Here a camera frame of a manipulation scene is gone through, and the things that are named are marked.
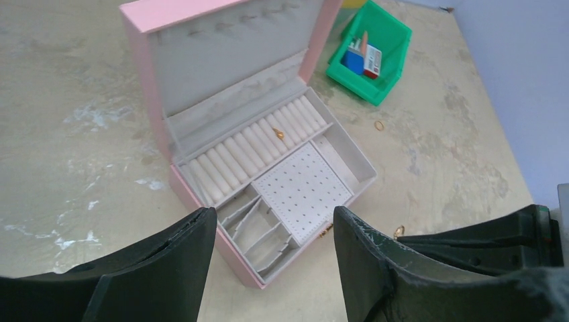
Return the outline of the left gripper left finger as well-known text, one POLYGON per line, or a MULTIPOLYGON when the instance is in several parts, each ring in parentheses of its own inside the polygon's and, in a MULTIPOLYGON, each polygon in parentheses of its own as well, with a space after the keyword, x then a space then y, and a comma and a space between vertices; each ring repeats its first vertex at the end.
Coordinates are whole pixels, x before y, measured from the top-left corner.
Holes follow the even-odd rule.
POLYGON ((217 213, 200 208, 126 248, 56 274, 1 278, 2 321, 196 321, 217 213))

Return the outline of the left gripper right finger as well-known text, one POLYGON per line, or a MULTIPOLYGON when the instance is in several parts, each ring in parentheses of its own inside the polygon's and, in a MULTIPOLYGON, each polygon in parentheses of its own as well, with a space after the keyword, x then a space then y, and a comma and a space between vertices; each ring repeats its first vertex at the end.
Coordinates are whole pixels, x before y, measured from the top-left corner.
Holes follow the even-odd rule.
POLYGON ((333 212, 335 252, 349 321, 567 321, 568 268, 500 276, 444 264, 333 212))

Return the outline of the pink jewelry box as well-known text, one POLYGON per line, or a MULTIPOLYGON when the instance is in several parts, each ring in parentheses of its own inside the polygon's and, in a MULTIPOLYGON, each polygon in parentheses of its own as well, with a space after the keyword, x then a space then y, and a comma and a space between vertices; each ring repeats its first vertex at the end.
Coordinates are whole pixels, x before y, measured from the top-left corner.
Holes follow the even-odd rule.
POLYGON ((310 87, 340 1, 132 1, 120 6, 148 118, 189 210, 269 285, 377 173, 310 87))

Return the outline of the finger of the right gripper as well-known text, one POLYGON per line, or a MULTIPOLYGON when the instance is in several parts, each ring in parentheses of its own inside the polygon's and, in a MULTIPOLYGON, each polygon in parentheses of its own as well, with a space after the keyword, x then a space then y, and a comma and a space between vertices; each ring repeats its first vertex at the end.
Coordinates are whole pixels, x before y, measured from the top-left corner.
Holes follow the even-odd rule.
POLYGON ((397 241, 459 269, 500 276, 537 267, 563 267, 560 224, 543 205, 468 227, 397 241))

